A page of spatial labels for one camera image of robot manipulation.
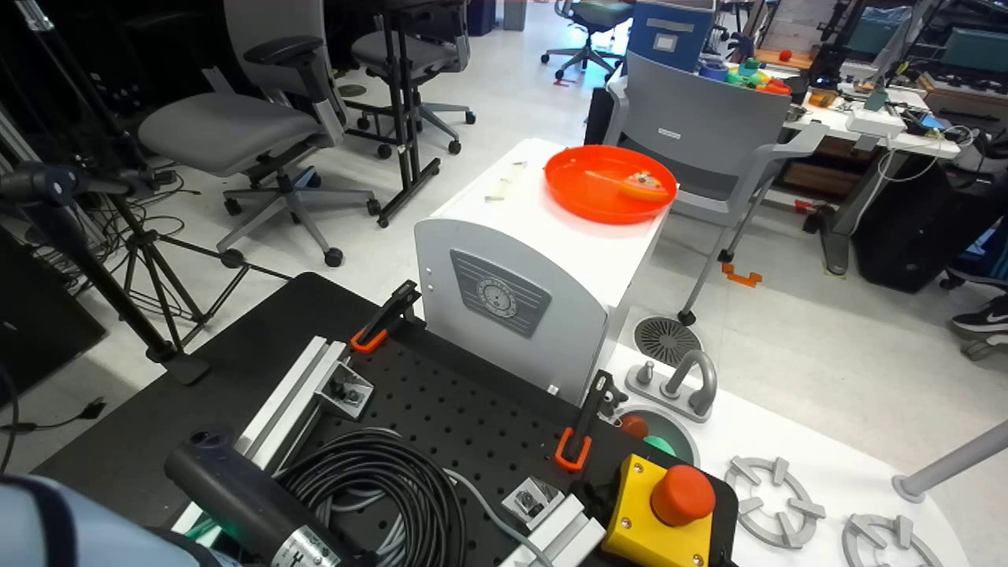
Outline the grey metal pole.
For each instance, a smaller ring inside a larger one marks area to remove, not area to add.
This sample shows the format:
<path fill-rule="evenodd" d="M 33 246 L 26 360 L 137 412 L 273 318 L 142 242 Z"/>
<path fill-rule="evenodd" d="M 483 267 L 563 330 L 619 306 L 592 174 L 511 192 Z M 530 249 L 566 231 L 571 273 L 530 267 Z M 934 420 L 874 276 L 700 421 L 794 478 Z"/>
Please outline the grey metal pole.
<path fill-rule="evenodd" d="M 931 488 L 967 472 L 971 465 L 1003 453 L 1008 447 L 1008 420 L 994 426 L 990 433 L 976 436 L 973 442 L 963 442 L 962 447 L 949 452 L 946 457 L 925 463 L 917 472 L 894 476 L 891 488 L 904 502 L 922 502 Z"/>

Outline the grey toy burner near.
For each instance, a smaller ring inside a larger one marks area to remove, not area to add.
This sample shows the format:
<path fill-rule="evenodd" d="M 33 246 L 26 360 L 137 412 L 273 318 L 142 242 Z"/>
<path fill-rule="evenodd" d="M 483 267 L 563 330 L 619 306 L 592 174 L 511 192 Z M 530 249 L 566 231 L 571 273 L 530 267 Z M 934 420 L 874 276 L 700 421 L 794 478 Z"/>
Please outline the grey toy burner near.
<path fill-rule="evenodd" d="M 727 485 L 740 497 L 740 527 L 769 548 L 799 552 L 826 520 L 784 457 L 730 457 Z"/>

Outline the white desk table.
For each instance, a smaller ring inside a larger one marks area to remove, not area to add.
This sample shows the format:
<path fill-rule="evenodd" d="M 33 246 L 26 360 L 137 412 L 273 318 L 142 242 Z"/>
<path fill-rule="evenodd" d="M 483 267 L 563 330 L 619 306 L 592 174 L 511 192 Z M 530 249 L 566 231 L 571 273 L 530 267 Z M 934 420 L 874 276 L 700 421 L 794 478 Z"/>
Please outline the white desk table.
<path fill-rule="evenodd" d="M 818 128 L 826 138 L 883 153 L 864 184 L 826 219 L 826 228 L 818 231 L 823 261 L 828 273 L 849 270 L 851 237 L 864 210 L 906 158 L 925 158 L 931 164 L 938 164 L 962 154 L 962 141 L 950 141 L 941 132 L 917 137 L 904 123 L 912 112 L 934 115 L 920 89 L 889 89 L 880 112 L 869 112 L 864 101 L 831 101 L 828 106 L 802 101 L 796 106 L 796 116 L 788 120 L 788 128 L 794 132 Z"/>

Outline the grey toy burner far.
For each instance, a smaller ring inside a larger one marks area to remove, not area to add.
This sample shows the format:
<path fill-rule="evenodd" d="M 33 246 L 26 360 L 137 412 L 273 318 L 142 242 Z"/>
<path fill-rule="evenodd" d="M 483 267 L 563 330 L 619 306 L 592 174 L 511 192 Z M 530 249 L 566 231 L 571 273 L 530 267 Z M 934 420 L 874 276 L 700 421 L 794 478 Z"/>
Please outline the grey toy burner far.
<path fill-rule="evenodd" d="M 946 567 L 906 518 L 851 514 L 842 554 L 849 567 Z"/>

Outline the white toy stove top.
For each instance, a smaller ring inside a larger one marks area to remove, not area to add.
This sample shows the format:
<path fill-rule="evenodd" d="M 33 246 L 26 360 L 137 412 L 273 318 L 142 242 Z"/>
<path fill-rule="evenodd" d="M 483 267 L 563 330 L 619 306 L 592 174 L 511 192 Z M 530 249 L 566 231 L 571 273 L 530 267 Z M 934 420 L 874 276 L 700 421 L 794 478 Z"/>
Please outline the white toy stove top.
<path fill-rule="evenodd" d="M 813 502 L 826 506 L 826 520 L 815 527 L 813 542 L 799 552 L 769 548 L 754 540 L 740 520 L 735 520 L 738 535 L 730 557 L 738 567 L 849 567 L 842 554 L 842 528 L 851 514 L 906 518 L 917 527 L 917 535 L 931 542 L 946 567 L 971 567 L 949 518 L 934 502 L 904 502 L 891 488 L 894 470 L 889 463 L 775 415 L 743 397 L 735 397 L 727 387 L 718 391 L 705 421 L 689 421 L 627 391 L 627 375 L 644 362 L 645 357 L 630 346 L 616 346 L 606 360 L 606 369 L 627 395 L 621 412 L 649 409 L 672 420 L 689 436 L 695 447 L 693 463 L 724 481 L 730 457 L 784 457 Z"/>

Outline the black orange clamp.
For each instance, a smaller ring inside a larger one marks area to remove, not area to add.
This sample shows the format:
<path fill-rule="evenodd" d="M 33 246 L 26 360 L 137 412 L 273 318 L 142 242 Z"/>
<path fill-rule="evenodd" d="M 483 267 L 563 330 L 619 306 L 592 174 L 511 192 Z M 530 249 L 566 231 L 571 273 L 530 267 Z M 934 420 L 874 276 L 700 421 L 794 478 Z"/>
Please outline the black orange clamp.
<path fill-rule="evenodd" d="M 359 357 L 378 353 L 398 326 L 415 326 L 420 288 L 403 280 L 378 311 L 350 338 L 350 351 Z"/>
<path fill-rule="evenodd" d="M 616 375 L 599 369 L 578 420 L 560 433 L 556 443 L 556 465 L 566 476 L 581 476 L 592 453 L 592 429 L 602 415 L 611 415 L 625 405 Z"/>

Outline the black perforated breadboard table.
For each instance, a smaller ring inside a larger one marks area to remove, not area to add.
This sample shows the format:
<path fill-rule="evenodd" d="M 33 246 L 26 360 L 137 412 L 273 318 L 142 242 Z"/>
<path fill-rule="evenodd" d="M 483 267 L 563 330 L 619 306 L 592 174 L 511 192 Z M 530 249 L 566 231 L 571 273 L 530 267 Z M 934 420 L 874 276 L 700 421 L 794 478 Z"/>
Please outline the black perforated breadboard table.
<path fill-rule="evenodd" d="M 108 412 L 82 439 L 42 463 L 42 472 L 128 518 L 171 527 L 187 496 L 164 476 L 168 457 L 196 436 L 232 442 L 315 338 L 344 341 L 376 306 L 318 273 L 304 273 L 196 351 L 207 375 L 187 387 L 164 375 Z M 463 506 L 463 565 L 498 567 L 515 542 L 484 506 L 535 476 L 581 496 L 592 518 L 616 510 L 621 463 L 644 443 L 611 426 L 596 433 L 586 470 L 556 465 L 556 442 L 578 409 L 420 326 L 355 369 L 376 384 L 362 415 L 322 408 L 299 439 L 304 457 L 367 429 L 390 429 L 421 460 L 456 470 Z"/>

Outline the black orange clamp left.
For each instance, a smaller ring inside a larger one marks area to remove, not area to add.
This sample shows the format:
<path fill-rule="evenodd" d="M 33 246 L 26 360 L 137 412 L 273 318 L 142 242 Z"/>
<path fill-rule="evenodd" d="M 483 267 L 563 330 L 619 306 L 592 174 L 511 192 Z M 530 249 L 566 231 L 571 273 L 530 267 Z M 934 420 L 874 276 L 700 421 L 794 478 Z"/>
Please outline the black orange clamp left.
<path fill-rule="evenodd" d="M 378 311 L 350 338 L 350 351 L 359 357 L 378 353 L 398 326 L 415 326 L 420 288 L 403 280 Z"/>

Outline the white cabinet box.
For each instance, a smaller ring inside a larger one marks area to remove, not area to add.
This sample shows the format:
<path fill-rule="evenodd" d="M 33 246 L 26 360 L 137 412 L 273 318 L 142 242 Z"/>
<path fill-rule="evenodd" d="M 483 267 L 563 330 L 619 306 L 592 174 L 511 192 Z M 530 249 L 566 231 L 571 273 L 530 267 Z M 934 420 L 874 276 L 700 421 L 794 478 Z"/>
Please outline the white cabinet box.
<path fill-rule="evenodd" d="M 432 334 L 557 395 L 586 397 L 668 207 L 588 221 L 547 187 L 560 141 L 523 138 L 415 224 Z"/>

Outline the yellow red emergency stop button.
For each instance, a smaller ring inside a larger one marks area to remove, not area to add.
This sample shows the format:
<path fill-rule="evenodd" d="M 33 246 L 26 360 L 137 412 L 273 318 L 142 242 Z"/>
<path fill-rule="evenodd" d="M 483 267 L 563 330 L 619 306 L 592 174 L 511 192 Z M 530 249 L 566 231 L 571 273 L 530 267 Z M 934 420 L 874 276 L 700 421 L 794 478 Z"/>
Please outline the yellow red emergency stop button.
<path fill-rule="evenodd" d="M 632 567 L 713 567 L 715 488 L 695 465 L 630 453 L 602 548 Z"/>

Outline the black orange clamp right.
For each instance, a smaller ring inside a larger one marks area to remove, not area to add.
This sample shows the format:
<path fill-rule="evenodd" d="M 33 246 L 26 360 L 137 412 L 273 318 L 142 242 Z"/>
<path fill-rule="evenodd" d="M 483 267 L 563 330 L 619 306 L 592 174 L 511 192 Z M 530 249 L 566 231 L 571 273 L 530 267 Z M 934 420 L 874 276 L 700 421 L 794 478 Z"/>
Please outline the black orange clamp right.
<path fill-rule="evenodd" d="M 556 465 L 566 476 L 581 476 L 592 453 L 592 429 L 602 415 L 611 415 L 625 405 L 616 375 L 599 369 L 578 420 L 560 433 L 556 443 Z"/>

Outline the grey office chair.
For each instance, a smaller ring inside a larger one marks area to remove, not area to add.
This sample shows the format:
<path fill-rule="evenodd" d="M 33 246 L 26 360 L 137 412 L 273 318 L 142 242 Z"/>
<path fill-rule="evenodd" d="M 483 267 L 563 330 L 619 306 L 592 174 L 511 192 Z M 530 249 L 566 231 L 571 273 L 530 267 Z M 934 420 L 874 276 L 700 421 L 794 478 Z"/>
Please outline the grey office chair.
<path fill-rule="evenodd" d="M 344 253 L 309 219 L 311 201 L 378 216 L 381 201 L 362 187 L 329 187 L 309 154 L 335 141 L 337 126 L 326 0 L 221 0 L 232 56 L 260 96 L 199 92 L 148 115 L 140 141 L 159 158 L 213 177 L 246 177 L 227 190 L 224 207 L 262 205 L 219 249 L 231 253 L 277 216 L 291 216 L 322 249 L 329 267 Z"/>

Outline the aluminium extrusion rail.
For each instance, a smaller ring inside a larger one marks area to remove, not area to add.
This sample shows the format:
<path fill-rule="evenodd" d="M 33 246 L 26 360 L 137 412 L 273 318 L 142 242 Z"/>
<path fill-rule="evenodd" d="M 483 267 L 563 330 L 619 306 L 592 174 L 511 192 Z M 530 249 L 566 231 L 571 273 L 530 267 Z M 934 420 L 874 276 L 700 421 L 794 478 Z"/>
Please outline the aluminium extrusion rail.
<path fill-rule="evenodd" d="M 202 443 L 202 447 L 227 447 L 232 457 L 232 463 L 248 463 L 260 472 L 265 472 L 262 478 L 256 476 L 260 488 L 277 488 L 270 485 L 270 476 L 280 460 L 286 460 L 286 453 L 299 443 L 299 439 L 305 436 L 309 421 L 315 420 L 315 405 L 322 401 L 326 384 L 335 377 L 337 365 L 344 362 L 344 351 L 347 345 L 341 341 L 322 341 L 311 338 L 309 346 L 304 351 L 304 357 L 291 365 L 291 371 L 280 377 L 280 384 L 270 391 L 270 397 L 262 405 L 262 409 L 252 415 L 252 421 L 244 429 L 244 436 L 231 443 Z M 296 540 L 318 540 L 318 527 L 311 520 L 309 510 L 304 510 L 304 504 L 291 502 L 291 514 L 299 514 L 291 528 L 284 527 L 277 535 L 273 548 L 284 548 L 286 542 Z M 213 528 L 207 528 L 211 514 L 199 506 L 199 502 L 193 497 L 193 504 L 187 504 L 187 510 L 176 518 L 172 533 L 180 535 L 196 535 L 199 542 L 211 535 Z"/>

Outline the blue storage bin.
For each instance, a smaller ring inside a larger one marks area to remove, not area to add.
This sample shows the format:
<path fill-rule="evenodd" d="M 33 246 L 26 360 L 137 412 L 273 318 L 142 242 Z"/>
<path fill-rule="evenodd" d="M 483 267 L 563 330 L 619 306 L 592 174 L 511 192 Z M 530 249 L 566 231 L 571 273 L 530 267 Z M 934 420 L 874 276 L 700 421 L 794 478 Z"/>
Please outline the blue storage bin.
<path fill-rule="evenodd" d="M 635 0 L 627 52 L 693 72 L 713 26 L 715 0 Z"/>

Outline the orange plastic plate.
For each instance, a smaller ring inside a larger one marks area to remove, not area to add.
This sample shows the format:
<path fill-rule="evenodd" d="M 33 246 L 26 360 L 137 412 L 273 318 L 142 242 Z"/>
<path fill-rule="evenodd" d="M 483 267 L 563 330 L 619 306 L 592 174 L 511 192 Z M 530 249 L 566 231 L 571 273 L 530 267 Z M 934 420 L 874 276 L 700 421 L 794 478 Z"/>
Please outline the orange plastic plate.
<path fill-rule="evenodd" d="M 664 201 L 630 201 L 619 196 L 616 190 L 592 184 L 588 171 L 602 171 L 611 177 L 630 177 L 635 171 L 645 171 L 663 179 Z M 596 221 L 596 224 L 645 224 L 663 219 L 680 196 L 680 179 L 655 158 L 644 153 L 630 153 L 621 144 L 578 144 L 551 154 L 542 168 L 544 174 L 544 192 L 556 205 L 563 210 Z"/>

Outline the black tripod stand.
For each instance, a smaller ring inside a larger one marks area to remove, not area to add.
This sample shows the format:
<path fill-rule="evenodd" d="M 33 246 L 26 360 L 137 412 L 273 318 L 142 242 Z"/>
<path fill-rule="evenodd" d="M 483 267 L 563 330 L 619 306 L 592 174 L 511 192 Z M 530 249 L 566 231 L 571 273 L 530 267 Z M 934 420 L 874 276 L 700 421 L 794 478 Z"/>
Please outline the black tripod stand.
<path fill-rule="evenodd" d="M 168 241 L 164 232 L 148 231 L 128 207 L 137 177 L 104 179 L 89 177 L 74 164 L 45 164 L 14 123 L 4 123 L 4 141 L 17 153 L 19 164 L 4 177 L 0 196 L 19 205 L 28 221 L 47 237 L 47 242 L 89 276 L 89 283 L 148 346 L 151 362 L 164 369 L 188 365 L 187 345 L 221 311 L 221 306 L 232 295 L 252 265 L 239 253 L 211 253 L 204 246 L 176 237 Z M 115 270 L 91 253 L 85 232 L 74 219 L 75 196 L 104 196 L 117 219 L 125 224 L 125 265 L 128 270 L 137 261 L 146 265 L 155 302 L 160 306 L 160 316 L 168 321 L 168 334 L 160 334 L 133 302 L 133 280 L 117 280 Z M 202 309 L 193 301 L 180 273 L 160 255 L 164 241 L 182 253 L 213 258 L 232 270 L 211 309 Z"/>

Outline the grey toy burner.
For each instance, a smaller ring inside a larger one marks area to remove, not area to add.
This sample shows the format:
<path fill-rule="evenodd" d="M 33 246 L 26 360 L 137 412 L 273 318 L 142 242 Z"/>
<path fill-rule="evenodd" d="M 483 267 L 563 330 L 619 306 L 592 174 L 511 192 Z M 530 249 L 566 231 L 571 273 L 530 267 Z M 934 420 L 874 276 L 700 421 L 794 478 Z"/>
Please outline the grey toy burner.
<path fill-rule="evenodd" d="M 740 497 L 740 527 L 769 548 L 799 552 L 826 520 L 784 457 L 730 457 L 727 485 Z"/>
<path fill-rule="evenodd" d="M 851 514 L 842 554 L 849 567 L 946 567 L 906 518 Z"/>

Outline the grey plastic chair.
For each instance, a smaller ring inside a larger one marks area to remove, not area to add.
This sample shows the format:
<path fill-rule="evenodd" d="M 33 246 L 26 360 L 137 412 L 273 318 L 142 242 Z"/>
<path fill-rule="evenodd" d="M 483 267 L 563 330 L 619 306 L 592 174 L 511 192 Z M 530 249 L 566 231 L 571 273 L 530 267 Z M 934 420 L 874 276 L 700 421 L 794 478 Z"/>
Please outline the grey plastic chair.
<path fill-rule="evenodd" d="M 668 164 L 680 179 L 676 210 L 723 228 L 676 311 L 676 326 L 689 328 L 710 270 L 735 265 L 735 249 L 775 174 L 788 162 L 810 158 L 828 128 L 810 123 L 784 137 L 792 98 L 715 83 L 641 54 L 627 56 L 627 77 L 607 83 L 606 96 L 611 98 L 606 141 Z"/>

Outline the grey toy faucet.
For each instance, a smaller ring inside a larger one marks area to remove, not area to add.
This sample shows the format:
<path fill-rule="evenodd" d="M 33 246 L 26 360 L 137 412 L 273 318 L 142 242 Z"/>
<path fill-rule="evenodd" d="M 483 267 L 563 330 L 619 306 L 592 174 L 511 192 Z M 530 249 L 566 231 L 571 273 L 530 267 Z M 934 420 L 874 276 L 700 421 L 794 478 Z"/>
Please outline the grey toy faucet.
<path fill-rule="evenodd" d="M 705 421 L 718 397 L 718 371 L 705 351 L 689 351 L 676 365 L 645 360 L 627 375 L 627 391 L 689 421 Z"/>

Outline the toy pizza slice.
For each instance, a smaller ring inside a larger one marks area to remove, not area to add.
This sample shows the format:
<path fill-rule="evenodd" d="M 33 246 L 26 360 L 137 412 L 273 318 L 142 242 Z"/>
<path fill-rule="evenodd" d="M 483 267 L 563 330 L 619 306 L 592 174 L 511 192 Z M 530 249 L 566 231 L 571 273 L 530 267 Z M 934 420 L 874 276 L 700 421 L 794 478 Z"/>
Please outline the toy pizza slice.
<path fill-rule="evenodd" d="M 663 205 L 664 201 L 663 179 L 645 174 L 645 171 L 635 171 L 630 177 L 611 177 L 611 174 L 602 174 L 602 171 L 588 171 L 588 179 L 616 190 L 619 196 L 625 196 L 630 201 L 649 201 L 649 205 Z"/>

